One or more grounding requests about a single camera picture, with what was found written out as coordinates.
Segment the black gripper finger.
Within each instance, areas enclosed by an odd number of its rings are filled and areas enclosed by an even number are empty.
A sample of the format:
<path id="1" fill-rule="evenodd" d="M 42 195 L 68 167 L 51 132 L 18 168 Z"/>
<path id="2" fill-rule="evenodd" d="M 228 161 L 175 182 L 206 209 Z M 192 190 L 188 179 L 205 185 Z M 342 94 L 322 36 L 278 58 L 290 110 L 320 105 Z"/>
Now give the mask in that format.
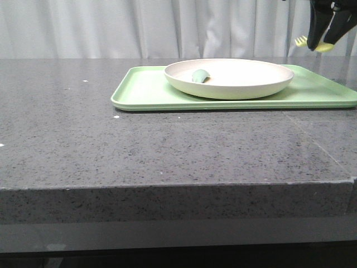
<path id="1" fill-rule="evenodd" d="M 347 32 L 356 26 L 356 0 L 333 1 L 335 12 L 324 42 L 336 44 Z"/>
<path id="2" fill-rule="evenodd" d="M 310 0 L 310 26 L 307 37 L 307 47 L 314 51 L 327 27 L 329 26 L 334 12 L 330 0 Z"/>

